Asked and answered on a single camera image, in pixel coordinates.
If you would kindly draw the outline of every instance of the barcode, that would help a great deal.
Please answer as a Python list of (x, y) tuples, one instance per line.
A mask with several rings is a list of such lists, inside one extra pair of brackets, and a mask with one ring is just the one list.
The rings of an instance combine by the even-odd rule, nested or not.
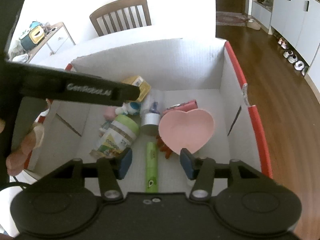
[(144, 80), (143, 80), (142, 77), (137, 77), (137, 79), (133, 82), (132, 85), (134, 85), (134, 86), (136, 86), (136, 87), (139, 87), (139, 86), (142, 84), (143, 81), (144, 81)]

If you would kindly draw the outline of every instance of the screw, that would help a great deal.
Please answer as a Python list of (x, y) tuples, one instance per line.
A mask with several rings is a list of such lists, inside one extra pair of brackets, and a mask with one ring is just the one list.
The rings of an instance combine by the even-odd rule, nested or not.
[(105, 197), (106, 198), (111, 198), (111, 199), (115, 199), (115, 198), (118, 198), (120, 197), (120, 192), (117, 191), (117, 190), (107, 190), (105, 193), (104, 193)]
[(153, 201), (154, 203), (159, 203), (159, 202), (161, 202), (161, 198), (154, 197), (154, 198), (152, 199), (152, 201)]
[(146, 205), (150, 205), (150, 204), (152, 204), (152, 201), (150, 199), (144, 199), (143, 203)]
[(192, 195), (193, 195), (195, 198), (205, 198), (205, 197), (207, 197), (208, 192), (206, 192), (206, 191), (203, 190), (203, 189), (197, 189), (197, 190), (195, 190), (195, 191), (192, 192)]

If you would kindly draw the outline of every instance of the heart-shaped bowl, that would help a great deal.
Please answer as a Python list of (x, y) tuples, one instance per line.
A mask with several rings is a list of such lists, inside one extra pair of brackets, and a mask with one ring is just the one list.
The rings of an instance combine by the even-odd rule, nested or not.
[(165, 114), (159, 123), (162, 141), (178, 155), (182, 148), (187, 148), (192, 154), (200, 150), (213, 132), (213, 118), (203, 109), (173, 110)]

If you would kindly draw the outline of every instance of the wooden chair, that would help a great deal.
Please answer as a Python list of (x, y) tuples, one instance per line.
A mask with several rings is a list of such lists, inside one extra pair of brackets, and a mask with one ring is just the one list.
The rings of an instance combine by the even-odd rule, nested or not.
[(139, 5), (142, 5), (143, 14), (144, 14), (144, 18), (146, 20), (147, 26), (151, 25), (151, 20), (150, 20), (150, 14), (149, 14), (147, 0), (118, 0), (118, 1), (114, 1), (112, 3), (108, 3), (108, 4), (100, 7), (99, 9), (95, 10), (90, 15), (90, 20), (91, 20), (91, 22), (93, 24), (93, 27), (95, 28), (97, 34), (99, 36), (103, 36), (104, 34), (103, 34), (103, 31), (102, 31), (102, 29), (101, 29), (101, 27), (100, 27), (100, 25), (98, 23), (98, 18), (102, 17), (102, 20), (103, 20), (104, 26), (105, 26), (105, 28), (107, 30), (107, 33), (110, 34), (111, 31), (110, 31), (110, 28), (109, 28), (109, 26), (107, 24), (106, 18), (105, 18), (108, 15), (113, 31), (117, 32), (117, 28), (116, 28), (115, 22), (113, 20), (113, 17), (111, 16), (111, 13), (115, 12), (116, 20), (118, 22), (119, 28), (120, 28), (121, 31), (123, 31), (124, 30), (124, 26), (122, 25), (120, 17), (119, 17), (119, 14), (118, 14), (118, 10), (121, 10), (122, 16), (123, 16), (124, 22), (125, 22), (125, 27), (127, 29), (130, 29), (129, 21), (128, 21), (127, 15), (126, 15), (126, 13), (124, 11), (125, 8), (128, 8), (129, 15), (130, 15), (130, 19), (129, 20), (131, 20), (133, 28), (136, 28), (137, 26), (136, 26), (136, 23), (135, 23), (133, 14), (132, 14), (132, 10), (131, 10), (131, 7), (134, 6), (136, 14), (137, 14), (139, 26), (142, 27), (142, 21), (141, 21), (141, 17), (140, 17), (139, 10), (138, 10), (138, 6)]

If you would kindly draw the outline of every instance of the green marker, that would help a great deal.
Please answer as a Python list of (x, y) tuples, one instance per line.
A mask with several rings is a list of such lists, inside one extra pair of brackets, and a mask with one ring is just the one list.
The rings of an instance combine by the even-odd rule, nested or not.
[(158, 192), (158, 149), (157, 144), (147, 143), (147, 159), (146, 159), (146, 180), (147, 187), (146, 192), (157, 193)]

